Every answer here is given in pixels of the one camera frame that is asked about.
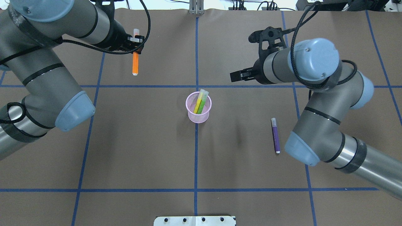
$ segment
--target pen holder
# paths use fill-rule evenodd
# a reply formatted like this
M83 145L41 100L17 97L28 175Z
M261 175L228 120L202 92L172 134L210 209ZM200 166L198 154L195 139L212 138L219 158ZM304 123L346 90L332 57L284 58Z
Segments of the pen holder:
M205 106L202 110L202 113L201 114L193 113L195 105L197 104L197 97L199 93L200 92L193 92L186 99L187 114L189 116L189 119L195 123L205 122L209 117L209 110L212 107L211 98L208 96L207 100L205 101Z

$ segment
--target metal bracket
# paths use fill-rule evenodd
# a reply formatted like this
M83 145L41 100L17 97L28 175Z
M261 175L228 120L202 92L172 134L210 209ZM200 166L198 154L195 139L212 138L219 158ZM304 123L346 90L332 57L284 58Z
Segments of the metal bracket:
M236 226L235 216L157 217L154 226Z
M189 13L193 15L204 14L204 0L190 0Z

